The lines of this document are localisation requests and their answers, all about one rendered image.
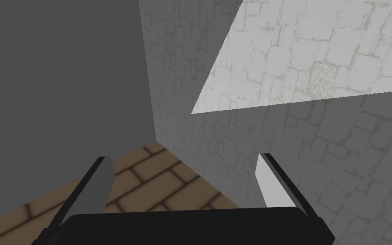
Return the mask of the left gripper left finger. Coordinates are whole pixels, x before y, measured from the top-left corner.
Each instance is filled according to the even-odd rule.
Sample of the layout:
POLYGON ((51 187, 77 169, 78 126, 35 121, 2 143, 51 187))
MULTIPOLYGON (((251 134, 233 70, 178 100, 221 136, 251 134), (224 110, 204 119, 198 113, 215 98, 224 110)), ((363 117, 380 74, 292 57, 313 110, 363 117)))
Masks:
POLYGON ((49 228, 59 228, 73 215, 104 212, 114 180, 115 173, 111 158, 97 158, 53 217, 49 228))

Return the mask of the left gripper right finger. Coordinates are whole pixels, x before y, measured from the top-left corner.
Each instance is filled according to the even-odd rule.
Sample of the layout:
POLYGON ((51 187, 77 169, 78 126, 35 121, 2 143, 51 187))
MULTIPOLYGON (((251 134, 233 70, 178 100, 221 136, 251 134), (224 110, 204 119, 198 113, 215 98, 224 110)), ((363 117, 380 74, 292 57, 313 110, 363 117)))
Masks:
POLYGON ((268 208, 295 207, 307 216, 318 216, 271 154, 258 154, 255 176, 268 208))

